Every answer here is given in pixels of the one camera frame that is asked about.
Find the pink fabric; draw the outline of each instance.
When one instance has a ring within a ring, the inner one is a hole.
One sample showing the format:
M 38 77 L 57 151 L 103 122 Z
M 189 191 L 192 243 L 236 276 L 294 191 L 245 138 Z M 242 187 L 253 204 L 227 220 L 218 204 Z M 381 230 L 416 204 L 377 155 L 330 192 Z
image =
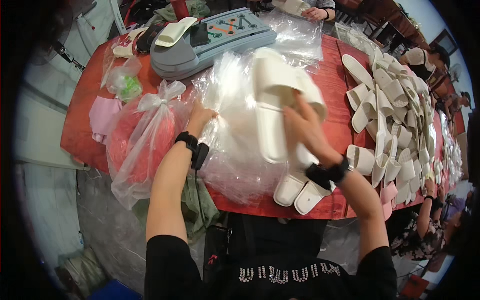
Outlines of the pink fabric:
M 119 99 L 107 99 L 99 96 L 95 99 L 88 113 L 93 133 L 92 139 L 105 144 L 113 116 L 121 110 L 121 107 Z

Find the red tabletop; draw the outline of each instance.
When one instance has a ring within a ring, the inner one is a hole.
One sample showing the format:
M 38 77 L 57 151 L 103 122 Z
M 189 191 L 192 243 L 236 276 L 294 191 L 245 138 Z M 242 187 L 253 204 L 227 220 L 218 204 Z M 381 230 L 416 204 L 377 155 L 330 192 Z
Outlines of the red tabletop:
M 114 97 L 105 87 L 100 89 L 103 56 L 107 47 L 109 47 L 109 42 L 99 46 L 88 62 L 73 93 L 60 141 L 60 146 L 74 155 L 75 158 L 106 173 L 108 173 L 108 165 L 105 146 L 92 139 L 88 113 L 97 96 L 105 98 Z M 341 55 L 348 53 L 369 70 L 367 55 L 350 45 L 325 35 L 322 39 L 322 50 L 324 52 L 324 61 L 320 62 L 320 70 L 312 78 L 321 89 L 328 107 L 328 116 L 323 123 L 323 127 L 329 142 L 334 149 L 343 154 L 350 144 L 373 149 L 374 141 L 367 134 L 366 130 L 356 134 L 350 125 L 353 110 L 348 104 L 346 91 L 356 86 L 356 83 L 345 72 L 341 61 Z M 114 65 L 121 65 L 124 61 L 125 59 L 117 59 Z M 140 61 L 143 68 L 140 70 L 138 78 L 143 85 L 144 93 L 156 93 L 157 86 L 162 79 L 150 66 L 150 57 L 148 55 L 140 56 Z M 436 156 L 439 155 L 441 157 L 443 139 L 438 114 L 435 114 L 434 120 L 437 130 Z M 222 194 L 211 188 L 208 188 L 208 190 L 219 210 L 258 216 L 290 218 L 341 219 L 355 216 L 347 205 L 347 201 L 340 189 L 335 189 L 332 195 L 323 198 L 310 213 L 304 216 L 300 215 L 293 206 L 282 207 L 277 205 L 272 197 L 264 196 L 258 199 L 257 202 L 245 206 L 229 201 Z M 422 197 L 417 195 L 416 201 L 408 206 L 421 201 Z M 405 206 L 400 204 L 396 208 L 403 207 Z

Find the floral dress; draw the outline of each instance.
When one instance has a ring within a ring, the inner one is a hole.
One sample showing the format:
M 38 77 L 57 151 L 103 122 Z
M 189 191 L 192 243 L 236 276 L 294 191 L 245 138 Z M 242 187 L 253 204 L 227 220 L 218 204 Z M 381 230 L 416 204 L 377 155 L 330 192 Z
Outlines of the floral dress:
M 440 221 L 430 218 L 427 233 L 423 239 L 417 232 L 417 213 L 412 213 L 412 220 L 404 232 L 397 236 L 390 249 L 392 255 L 405 256 L 414 261 L 431 259 L 432 256 L 445 246 L 444 231 Z

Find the smartphone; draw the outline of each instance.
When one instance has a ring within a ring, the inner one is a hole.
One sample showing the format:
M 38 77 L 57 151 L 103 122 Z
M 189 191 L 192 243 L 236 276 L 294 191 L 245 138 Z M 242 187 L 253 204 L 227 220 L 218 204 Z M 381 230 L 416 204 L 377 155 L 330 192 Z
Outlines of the smartphone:
M 192 47 L 208 44 L 207 23 L 199 23 L 190 27 L 190 45 Z

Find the hand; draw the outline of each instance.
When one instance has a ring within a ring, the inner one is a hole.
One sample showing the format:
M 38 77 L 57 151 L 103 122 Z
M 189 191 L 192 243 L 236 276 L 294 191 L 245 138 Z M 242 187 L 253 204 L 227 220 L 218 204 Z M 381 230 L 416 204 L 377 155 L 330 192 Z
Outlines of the hand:
M 437 196 L 440 199 L 440 202 L 445 203 L 445 190 L 443 185 L 438 185 Z
M 323 20 L 327 18 L 327 12 L 324 9 L 316 8 L 316 7 L 311 7 L 307 9 L 306 11 L 303 11 L 301 13 L 302 16 L 311 19 L 311 20 Z
M 208 108 L 204 108 L 202 103 L 196 99 L 193 102 L 192 113 L 188 121 L 187 131 L 196 138 L 200 137 L 205 125 L 211 118 L 216 118 L 218 113 Z
M 425 187 L 427 188 L 427 195 L 433 197 L 433 190 L 434 190 L 433 180 L 430 178 L 425 180 Z
M 300 114 L 290 107 L 285 107 L 283 109 L 285 124 L 292 128 L 298 141 L 303 143 L 326 168 L 340 164 L 343 157 L 328 143 L 318 114 L 305 99 L 300 96 L 298 91 L 294 93 Z

